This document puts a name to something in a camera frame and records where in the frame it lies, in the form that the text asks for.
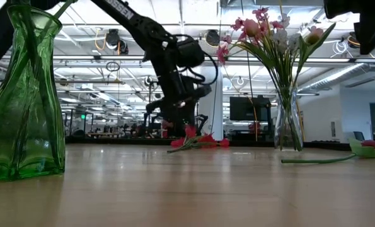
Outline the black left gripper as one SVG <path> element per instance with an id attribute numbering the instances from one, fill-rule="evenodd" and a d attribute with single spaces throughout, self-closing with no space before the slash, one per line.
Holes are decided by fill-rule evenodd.
<path id="1" fill-rule="evenodd" d="M 156 100 L 146 105 L 142 124 L 142 131 L 146 136 L 163 128 L 162 123 L 155 123 L 158 119 L 182 125 L 183 136 L 202 135 L 202 128 L 207 122 L 208 116 L 203 114 L 195 116 L 195 106 L 201 98 L 212 91 L 212 88 L 210 85 L 194 88 L 194 78 L 188 76 L 179 76 L 179 78 L 183 88 L 181 95 L 170 93 L 165 95 L 163 100 Z"/>

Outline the pink flower bunch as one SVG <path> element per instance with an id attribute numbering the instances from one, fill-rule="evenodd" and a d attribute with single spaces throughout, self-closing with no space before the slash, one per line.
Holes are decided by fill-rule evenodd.
<path id="1" fill-rule="evenodd" d="M 251 19 L 251 18 L 246 18 L 246 19 L 255 20 L 255 21 L 263 21 L 266 18 L 268 19 L 269 22 L 271 22 L 268 16 L 268 8 L 255 9 L 253 10 L 253 14 L 255 15 L 254 19 Z M 228 57 L 232 56 L 231 51 L 233 49 L 236 49 L 238 52 L 241 52 L 241 51 L 246 52 L 248 55 L 254 57 L 254 55 L 247 52 L 245 48 L 245 41 L 248 40 L 245 37 L 245 32 L 243 31 L 243 27 L 245 25 L 246 19 L 237 18 L 235 22 L 231 25 L 231 28 L 233 29 L 234 32 L 237 32 L 237 31 L 240 32 L 240 36 L 236 42 L 232 42 L 230 36 L 226 36 L 222 39 L 222 45 L 220 45 L 217 51 L 217 58 L 221 64 L 225 64 Z M 294 67 L 293 67 L 293 75 L 296 76 Z"/>

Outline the clear glass vase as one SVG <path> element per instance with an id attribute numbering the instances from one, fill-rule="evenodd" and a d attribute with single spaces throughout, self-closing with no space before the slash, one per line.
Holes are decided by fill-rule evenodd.
<path id="1" fill-rule="evenodd" d="M 297 110 L 297 91 L 291 87 L 279 88 L 274 147 L 280 151 L 303 150 L 303 133 Z"/>

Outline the green glass vase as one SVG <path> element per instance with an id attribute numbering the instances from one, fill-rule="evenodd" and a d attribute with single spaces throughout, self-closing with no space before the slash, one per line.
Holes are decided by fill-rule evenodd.
<path id="1" fill-rule="evenodd" d="M 8 8 L 13 53 L 0 86 L 0 180 L 65 171 L 65 134 L 53 75 L 53 15 L 29 4 Z"/>

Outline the black crossbar with light strip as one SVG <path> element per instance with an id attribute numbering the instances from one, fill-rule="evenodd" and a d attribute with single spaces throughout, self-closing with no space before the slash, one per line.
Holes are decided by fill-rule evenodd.
<path id="1" fill-rule="evenodd" d="M 53 60 L 58 61 L 142 61 L 141 55 L 55 55 Z M 256 57 L 228 57 L 229 62 L 258 62 Z M 309 58 L 306 63 L 341 64 L 341 63 L 366 63 L 375 64 L 375 58 L 344 59 L 344 58 Z"/>

